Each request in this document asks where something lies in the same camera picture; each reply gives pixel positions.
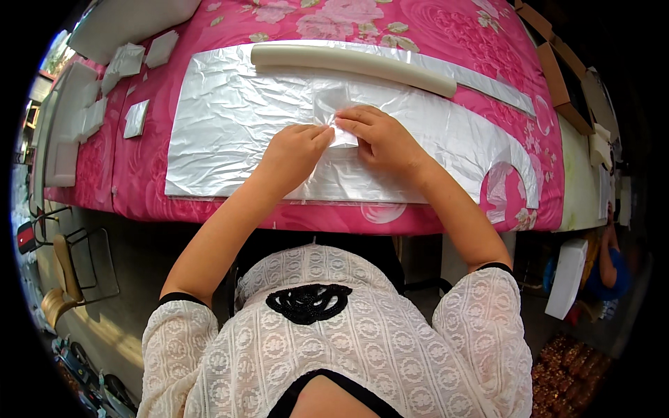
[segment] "foam tube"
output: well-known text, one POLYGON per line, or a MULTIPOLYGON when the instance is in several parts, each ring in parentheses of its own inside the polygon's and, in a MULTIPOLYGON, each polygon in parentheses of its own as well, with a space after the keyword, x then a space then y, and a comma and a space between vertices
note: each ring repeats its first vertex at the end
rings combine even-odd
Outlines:
POLYGON ((444 97, 453 97, 457 83, 449 77, 391 58, 348 49, 309 45, 254 45, 255 66, 296 66, 348 71, 418 87, 444 97))

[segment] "brown cardboard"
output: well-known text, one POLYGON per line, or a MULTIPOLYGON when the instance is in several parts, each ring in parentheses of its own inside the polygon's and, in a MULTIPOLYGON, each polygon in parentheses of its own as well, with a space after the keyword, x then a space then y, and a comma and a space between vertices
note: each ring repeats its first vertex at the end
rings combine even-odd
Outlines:
POLYGON ((581 85, 583 86, 583 93, 595 120, 611 132, 611 142, 614 142, 619 136, 618 123, 615 121, 609 101, 592 71, 586 70, 585 77, 581 80, 581 85))
POLYGON ((521 3, 520 7, 518 4, 514 6, 518 16, 522 17, 531 27, 533 27, 539 35, 541 35, 545 40, 553 40, 553 25, 551 22, 547 21, 538 11, 534 10, 530 5, 521 3))
POLYGON ((560 56, 560 58, 562 58, 562 60, 567 63, 574 74, 576 74, 580 80, 583 80, 585 77, 585 66, 581 60, 579 60, 576 54, 574 54, 574 51, 572 51, 566 43, 562 42, 562 39, 560 39, 559 36, 556 36, 555 34, 553 35, 554 36, 551 43, 555 47, 555 51, 560 56))
MULTIPOLYGON (((589 117, 589 111, 589 120, 586 120, 584 119, 585 117, 581 115, 576 107, 574 107, 574 105, 571 103, 569 91, 567 89, 562 70, 560 69, 560 65, 557 61, 558 58, 555 56, 554 47, 549 42, 544 43, 537 47, 537 55, 539 56, 539 61, 541 62, 544 77, 546 77, 548 90, 551 93, 553 108, 555 108, 559 114, 564 116, 565 119, 567 119, 569 123, 571 123, 574 128, 579 131, 580 134, 591 135, 595 133, 594 129, 592 128, 592 119, 589 117)), ((570 71, 570 69, 566 66, 565 69, 566 71, 570 71)))

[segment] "white lace top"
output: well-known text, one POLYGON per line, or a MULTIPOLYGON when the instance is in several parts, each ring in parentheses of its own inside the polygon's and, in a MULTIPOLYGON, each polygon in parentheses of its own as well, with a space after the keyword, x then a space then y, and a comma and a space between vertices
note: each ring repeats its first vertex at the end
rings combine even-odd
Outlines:
POLYGON ((520 295, 498 268, 468 274, 441 300, 433 328, 381 271, 333 247, 272 254, 240 280, 243 308, 218 331, 206 306, 167 302, 142 338, 139 417, 265 417, 303 374, 328 369, 404 417, 528 417, 532 358, 520 295), (328 320, 297 325, 268 307, 309 283, 353 289, 328 320))

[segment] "person in blue shirt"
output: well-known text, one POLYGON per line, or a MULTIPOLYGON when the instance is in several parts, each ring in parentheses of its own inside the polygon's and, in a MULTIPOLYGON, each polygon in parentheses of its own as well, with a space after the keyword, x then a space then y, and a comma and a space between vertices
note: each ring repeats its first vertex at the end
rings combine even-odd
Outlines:
POLYGON ((618 247, 610 206, 609 223, 601 239, 599 258, 585 282, 585 289, 598 300, 619 299, 630 288, 632 277, 618 247))

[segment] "person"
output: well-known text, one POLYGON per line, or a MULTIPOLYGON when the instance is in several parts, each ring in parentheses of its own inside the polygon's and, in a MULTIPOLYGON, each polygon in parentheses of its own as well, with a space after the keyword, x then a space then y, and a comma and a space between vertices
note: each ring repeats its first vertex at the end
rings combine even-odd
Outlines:
POLYGON ((430 327, 367 260, 304 245, 244 274, 240 309, 219 331, 214 290, 334 136, 325 126, 288 126, 170 271, 142 338, 139 417, 530 415, 532 358, 499 235, 396 119, 355 106, 338 111, 336 124, 358 136, 370 169, 422 193, 469 274, 442 298, 430 327))
POLYGON ((601 237, 599 256, 585 282, 584 290, 591 300, 615 300, 627 292, 631 281, 632 275, 618 246, 613 209, 609 203, 608 223, 601 237))

